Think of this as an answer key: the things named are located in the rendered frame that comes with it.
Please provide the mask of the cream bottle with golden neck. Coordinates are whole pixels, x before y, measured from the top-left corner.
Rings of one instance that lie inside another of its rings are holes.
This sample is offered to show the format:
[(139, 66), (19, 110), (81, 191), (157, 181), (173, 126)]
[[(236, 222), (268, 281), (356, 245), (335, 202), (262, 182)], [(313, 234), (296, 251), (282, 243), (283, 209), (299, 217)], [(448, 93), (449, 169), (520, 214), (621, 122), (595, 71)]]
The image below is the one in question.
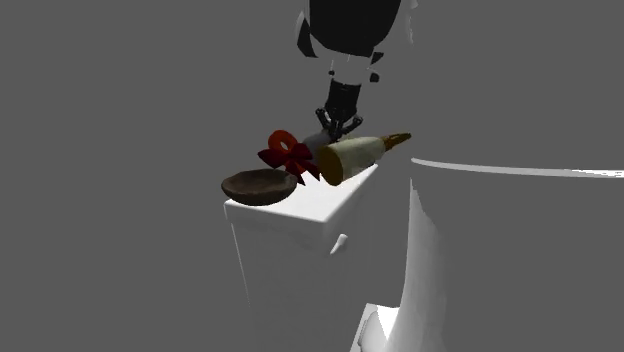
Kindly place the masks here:
[(411, 137), (410, 133), (357, 137), (322, 146), (316, 154), (319, 172), (329, 185), (338, 186), (375, 165), (386, 152)]

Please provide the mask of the grey cylinder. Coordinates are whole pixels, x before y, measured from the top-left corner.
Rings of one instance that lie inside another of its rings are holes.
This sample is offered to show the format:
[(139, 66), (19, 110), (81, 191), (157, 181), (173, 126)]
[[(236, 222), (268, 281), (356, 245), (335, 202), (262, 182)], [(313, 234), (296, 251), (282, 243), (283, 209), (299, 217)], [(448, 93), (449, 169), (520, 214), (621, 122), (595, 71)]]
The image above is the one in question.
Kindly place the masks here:
[(304, 144), (312, 154), (315, 154), (321, 147), (332, 144), (334, 142), (335, 139), (330, 135), (327, 130), (321, 130), (306, 137), (302, 141), (302, 144)]

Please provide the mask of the brown bowl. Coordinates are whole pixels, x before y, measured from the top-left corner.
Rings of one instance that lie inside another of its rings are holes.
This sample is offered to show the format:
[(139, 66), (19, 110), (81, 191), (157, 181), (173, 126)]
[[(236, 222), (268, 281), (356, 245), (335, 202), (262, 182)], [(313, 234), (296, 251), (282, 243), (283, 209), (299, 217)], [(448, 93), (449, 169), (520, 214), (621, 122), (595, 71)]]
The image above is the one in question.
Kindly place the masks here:
[(231, 200), (247, 206), (267, 206), (289, 197), (298, 179), (283, 170), (255, 169), (225, 178), (221, 189)]

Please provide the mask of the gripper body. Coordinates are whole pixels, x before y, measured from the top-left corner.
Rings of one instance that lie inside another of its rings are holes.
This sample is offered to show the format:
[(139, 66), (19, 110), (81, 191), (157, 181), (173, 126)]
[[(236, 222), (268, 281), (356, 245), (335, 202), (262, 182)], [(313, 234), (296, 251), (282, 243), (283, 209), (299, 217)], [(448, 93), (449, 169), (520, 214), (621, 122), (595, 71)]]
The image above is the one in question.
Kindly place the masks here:
[(357, 113), (361, 84), (346, 84), (332, 78), (324, 108), (330, 117), (352, 117)]

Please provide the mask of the red ribbon bow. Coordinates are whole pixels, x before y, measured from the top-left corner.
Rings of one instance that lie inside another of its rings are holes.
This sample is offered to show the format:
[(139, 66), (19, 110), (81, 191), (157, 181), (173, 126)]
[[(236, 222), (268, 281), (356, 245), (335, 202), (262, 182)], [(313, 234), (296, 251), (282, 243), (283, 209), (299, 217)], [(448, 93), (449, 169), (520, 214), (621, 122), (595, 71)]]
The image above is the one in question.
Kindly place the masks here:
[(285, 171), (297, 178), (297, 182), (306, 185), (302, 175), (308, 172), (317, 181), (320, 171), (312, 162), (313, 154), (290, 132), (275, 130), (267, 140), (267, 147), (257, 153), (258, 157), (273, 169), (284, 167)]

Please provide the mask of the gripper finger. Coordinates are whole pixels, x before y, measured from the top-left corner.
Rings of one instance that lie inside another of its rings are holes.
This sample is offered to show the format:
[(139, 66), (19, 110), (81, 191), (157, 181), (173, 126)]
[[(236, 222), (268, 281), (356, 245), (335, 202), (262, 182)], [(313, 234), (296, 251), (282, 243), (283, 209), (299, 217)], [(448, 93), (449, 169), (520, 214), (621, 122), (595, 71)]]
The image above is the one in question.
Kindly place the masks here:
[(349, 135), (356, 128), (358, 128), (363, 123), (363, 121), (364, 121), (364, 119), (361, 116), (359, 116), (358, 114), (353, 115), (350, 118), (349, 123), (347, 125), (344, 125), (344, 126), (342, 126), (340, 128), (339, 139)]
[(321, 132), (324, 133), (330, 142), (335, 142), (338, 139), (338, 124), (329, 115), (329, 113), (323, 108), (319, 107), (315, 110), (315, 115), (322, 127)]

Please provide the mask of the white toilet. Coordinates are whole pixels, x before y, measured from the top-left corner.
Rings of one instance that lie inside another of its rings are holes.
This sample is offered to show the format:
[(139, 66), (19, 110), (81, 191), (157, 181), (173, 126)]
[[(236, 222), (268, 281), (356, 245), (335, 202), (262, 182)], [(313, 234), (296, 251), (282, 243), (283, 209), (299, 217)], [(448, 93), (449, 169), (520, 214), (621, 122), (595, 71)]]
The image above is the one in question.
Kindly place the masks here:
[(624, 170), (412, 159), (284, 201), (224, 205), (252, 352), (349, 352), (366, 308), (380, 352), (624, 352)]

